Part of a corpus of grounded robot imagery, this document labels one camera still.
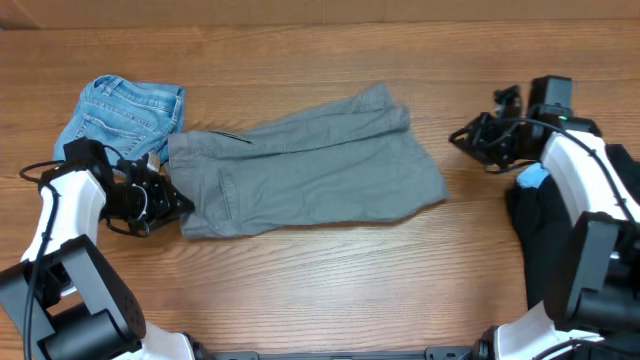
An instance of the wooden table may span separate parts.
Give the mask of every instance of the wooden table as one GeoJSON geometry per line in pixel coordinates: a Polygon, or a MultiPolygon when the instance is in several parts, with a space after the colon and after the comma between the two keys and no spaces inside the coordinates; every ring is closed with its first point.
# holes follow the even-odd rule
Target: wooden table
{"type": "MultiPolygon", "coordinates": [[[[467,345],[526,311],[520,245],[494,176],[447,143],[492,91],[575,79],[574,107],[640,156],[640,22],[553,21],[0,33],[0,268],[41,210],[18,170],[48,160],[83,86],[102,74],[187,89],[185,130],[240,132],[386,82],[447,178],[443,204],[391,225],[338,224],[187,241],[101,227],[99,248],[146,318],[215,351],[467,345]]],[[[0,357],[21,339],[0,318],[0,357]]]]}

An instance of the gray shorts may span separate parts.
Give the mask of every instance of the gray shorts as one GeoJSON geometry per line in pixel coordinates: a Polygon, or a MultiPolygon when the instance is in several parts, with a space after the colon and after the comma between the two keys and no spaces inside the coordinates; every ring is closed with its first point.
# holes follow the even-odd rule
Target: gray shorts
{"type": "Polygon", "coordinates": [[[169,137],[172,183],[193,200],[186,237],[285,225],[394,221],[448,196],[444,178],[384,85],[243,134],[169,137]]]}

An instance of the wood grain surface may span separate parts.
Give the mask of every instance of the wood grain surface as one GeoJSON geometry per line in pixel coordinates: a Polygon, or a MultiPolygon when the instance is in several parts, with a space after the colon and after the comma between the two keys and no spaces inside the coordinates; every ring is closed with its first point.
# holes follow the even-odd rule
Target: wood grain surface
{"type": "Polygon", "coordinates": [[[9,29],[638,18],[633,0],[0,0],[9,29]]]}
{"type": "MultiPolygon", "coordinates": [[[[214,351],[419,350],[467,345],[526,311],[520,245],[503,191],[448,135],[493,108],[492,91],[575,79],[578,115],[640,156],[640,22],[275,26],[0,34],[0,268],[19,260],[41,209],[18,170],[48,160],[83,86],[103,74],[187,89],[186,130],[239,132],[386,82],[451,198],[395,224],[290,228],[187,241],[108,232],[99,248],[147,319],[214,351]]],[[[0,358],[21,340],[0,316],[0,358]]]]}

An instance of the wrinkled fabric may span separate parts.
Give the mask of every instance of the wrinkled fabric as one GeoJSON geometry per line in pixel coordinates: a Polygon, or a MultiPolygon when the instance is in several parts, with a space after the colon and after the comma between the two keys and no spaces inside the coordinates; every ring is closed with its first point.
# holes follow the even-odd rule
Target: wrinkled fabric
{"type": "MultiPolygon", "coordinates": [[[[116,148],[127,160],[148,152],[169,158],[167,137],[182,132],[184,89],[180,86],[134,83],[105,75],[87,84],[54,148],[54,160],[64,160],[64,145],[88,137],[116,148]]],[[[118,156],[107,150],[109,162],[118,156]]]]}
{"type": "Polygon", "coordinates": [[[190,238],[394,221],[448,195],[384,85],[243,134],[174,134],[169,154],[172,183],[195,203],[190,238]]]}

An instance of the denim shorts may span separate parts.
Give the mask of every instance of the denim shorts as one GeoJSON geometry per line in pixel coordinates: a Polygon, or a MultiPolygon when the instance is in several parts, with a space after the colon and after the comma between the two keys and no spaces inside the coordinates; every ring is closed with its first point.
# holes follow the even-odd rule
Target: denim shorts
{"type": "MultiPolygon", "coordinates": [[[[80,94],[71,121],[54,149],[54,160],[64,160],[64,144],[83,136],[116,148],[127,160],[154,152],[169,159],[167,138],[182,132],[184,88],[175,85],[133,83],[105,75],[90,82],[80,94]]],[[[110,150],[111,164],[118,156],[110,150]]]]}

